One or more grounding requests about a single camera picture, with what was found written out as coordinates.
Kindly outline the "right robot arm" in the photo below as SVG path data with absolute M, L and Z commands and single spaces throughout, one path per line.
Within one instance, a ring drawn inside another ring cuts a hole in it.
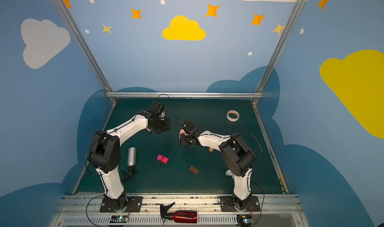
M 196 133 L 181 130 L 182 146 L 204 146 L 219 151 L 234 180 L 233 203 L 239 211 L 249 205 L 252 198 L 251 175 L 256 160 L 254 152 L 239 134 L 220 135 L 208 130 Z

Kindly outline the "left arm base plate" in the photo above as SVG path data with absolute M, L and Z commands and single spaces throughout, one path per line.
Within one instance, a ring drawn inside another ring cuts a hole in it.
M 138 213 L 142 206 L 142 197 L 122 196 L 118 199 L 104 197 L 100 213 Z

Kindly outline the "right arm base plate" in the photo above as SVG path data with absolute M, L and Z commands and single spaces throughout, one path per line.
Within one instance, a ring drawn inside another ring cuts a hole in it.
M 222 212 L 260 212 L 261 202 L 257 196 L 250 195 L 245 200 L 234 196 L 220 196 L 218 198 Z

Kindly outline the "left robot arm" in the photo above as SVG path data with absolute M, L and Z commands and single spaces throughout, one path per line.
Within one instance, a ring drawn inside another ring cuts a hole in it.
M 119 174 L 121 146 L 129 138 L 146 128 L 155 133 L 168 131 L 170 130 L 170 120 L 163 110 L 140 111 L 117 127 L 95 132 L 87 154 L 87 161 L 96 169 L 104 187 L 101 213 L 123 213 L 130 210 Z

